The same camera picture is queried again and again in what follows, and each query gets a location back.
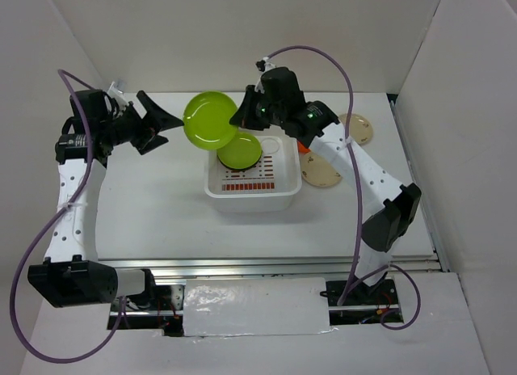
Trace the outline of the orange plastic plate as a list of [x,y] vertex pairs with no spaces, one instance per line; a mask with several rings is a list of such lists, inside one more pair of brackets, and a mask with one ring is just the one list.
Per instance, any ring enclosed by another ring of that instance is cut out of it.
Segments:
[[301,154],[307,154],[310,152],[308,147],[305,147],[300,141],[297,142],[298,152]]

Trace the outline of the black plate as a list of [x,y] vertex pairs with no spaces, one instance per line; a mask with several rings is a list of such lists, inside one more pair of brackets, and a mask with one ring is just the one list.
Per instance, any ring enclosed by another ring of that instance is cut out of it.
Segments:
[[218,150],[217,159],[231,171],[246,171],[255,166],[262,157],[261,150]]

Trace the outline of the green plate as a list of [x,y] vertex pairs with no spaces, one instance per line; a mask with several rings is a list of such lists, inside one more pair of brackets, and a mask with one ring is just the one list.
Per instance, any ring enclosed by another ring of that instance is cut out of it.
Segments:
[[202,150],[222,148],[237,132],[237,127],[229,122],[236,111],[235,102],[222,92],[205,91],[195,95],[183,112],[187,139]]
[[230,170],[244,171],[259,161],[262,152],[262,146],[254,135],[237,132],[227,145],[216,152],[216,155],[221,164]]

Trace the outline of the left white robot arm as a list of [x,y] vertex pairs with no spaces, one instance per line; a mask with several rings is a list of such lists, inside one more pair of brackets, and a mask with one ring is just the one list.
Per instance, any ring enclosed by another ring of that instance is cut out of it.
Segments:
[[165,145],[161,132],[183,122],[159,107],[144,91],[133,103],[114,90],[74,92],[73,115],[62,127],[55,144],[60,191],[59,217],[44,260],[31,265],[27,279],[55,308],[111,303],[128,297],[143,310],[153,308],[159,289],[148,269],[117,269],[99,262],[95,245],[99,194],[113,149],[129,143],[144,155]]

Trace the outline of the cream patterned plate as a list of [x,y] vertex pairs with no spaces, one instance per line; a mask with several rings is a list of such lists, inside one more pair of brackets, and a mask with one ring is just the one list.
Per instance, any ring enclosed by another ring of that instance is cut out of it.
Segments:
[[313,152],[303,154],[300,165],[302,179],[314,187],[330,188],[343,179],[324,158]]
[[351,114],[349,136],[358,144],[366,145],[373,138],[373,128],[371,122],[356,113]]

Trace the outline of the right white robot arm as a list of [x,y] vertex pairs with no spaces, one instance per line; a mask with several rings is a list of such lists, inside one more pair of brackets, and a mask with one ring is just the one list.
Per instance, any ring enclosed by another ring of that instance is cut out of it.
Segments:
[[323,102],[306,100],[294,72],[264,68],[257,84],[246,87],[231,124],[263,131],[275,125],[325,159],[357,193],[360,237],[352,262],[352,295],[368,304],[380,293],[393,246],[413,223],[422,192],[415,183],[391,176],[354,139]]

